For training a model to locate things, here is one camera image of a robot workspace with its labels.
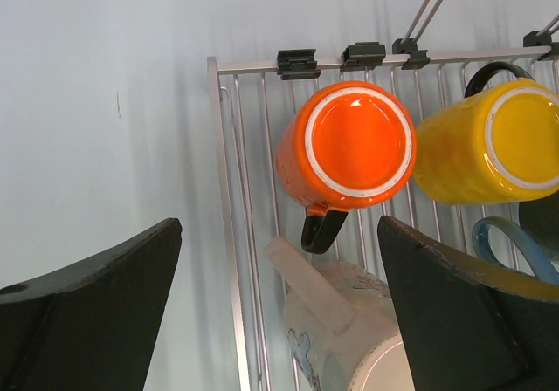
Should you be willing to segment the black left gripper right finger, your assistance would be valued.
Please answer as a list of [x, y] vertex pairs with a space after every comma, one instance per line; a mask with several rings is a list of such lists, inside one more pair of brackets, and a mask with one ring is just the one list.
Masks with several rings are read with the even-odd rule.
[[556, 390], [558, 287], [393, 216], [377, 237], [417, 390]]

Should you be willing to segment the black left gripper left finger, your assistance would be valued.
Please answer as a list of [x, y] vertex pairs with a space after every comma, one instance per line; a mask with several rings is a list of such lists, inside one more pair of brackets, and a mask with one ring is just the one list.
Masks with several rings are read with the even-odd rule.
[[3, 390], [142, 390], [182, 244], [167, 218], [1, 290]]

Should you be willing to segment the yellow mug black handle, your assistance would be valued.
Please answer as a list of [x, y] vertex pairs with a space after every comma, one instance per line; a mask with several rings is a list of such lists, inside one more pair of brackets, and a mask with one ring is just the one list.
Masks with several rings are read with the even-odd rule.
[[416, 184], [447, 205], [524, 202], [558, 190], [558, 96], [505, 61], [416, 129]]

